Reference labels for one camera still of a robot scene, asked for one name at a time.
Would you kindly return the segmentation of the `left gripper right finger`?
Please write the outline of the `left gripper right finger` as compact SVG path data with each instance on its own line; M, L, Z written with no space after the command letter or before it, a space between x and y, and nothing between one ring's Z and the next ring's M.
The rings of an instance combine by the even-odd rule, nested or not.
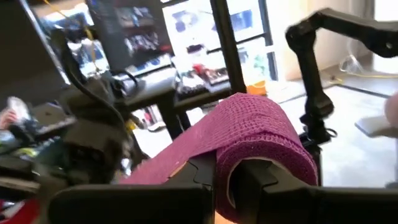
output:
M312 186L270 161L242 161L230 189L240 223L397 223L396 189Z

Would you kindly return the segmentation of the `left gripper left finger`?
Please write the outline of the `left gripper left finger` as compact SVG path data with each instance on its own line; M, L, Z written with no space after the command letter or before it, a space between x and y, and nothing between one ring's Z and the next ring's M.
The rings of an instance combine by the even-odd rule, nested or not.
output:
M213 223L215 152L161 185L77 185L54 195L50 223Z

